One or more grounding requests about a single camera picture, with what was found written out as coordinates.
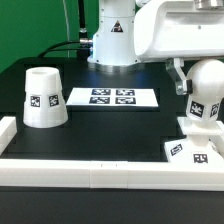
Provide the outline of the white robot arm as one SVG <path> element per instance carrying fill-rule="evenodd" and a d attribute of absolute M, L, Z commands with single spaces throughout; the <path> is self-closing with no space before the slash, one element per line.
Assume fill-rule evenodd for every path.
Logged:
<path fill-rule="evenodd" d="M 179 95 L 193 84 L 186 60 L 224 57 L 224 0 L 99 0 L 99 28 L 88 62 L 104 71 L 166 63 Z"/>

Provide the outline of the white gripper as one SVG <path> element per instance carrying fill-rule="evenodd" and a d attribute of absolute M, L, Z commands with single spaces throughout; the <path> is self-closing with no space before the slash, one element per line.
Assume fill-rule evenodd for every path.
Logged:
<path fill-rule="evenodd" d="M 135 54 L 142 62 L 168 59 L 166 71 L 176 94 L 191 94 L 192 80 L 182 70 L 182 58 L 224 56 L 224 6 L 200 9 L 196 0 L 147 0 L 137 5 Z"/>

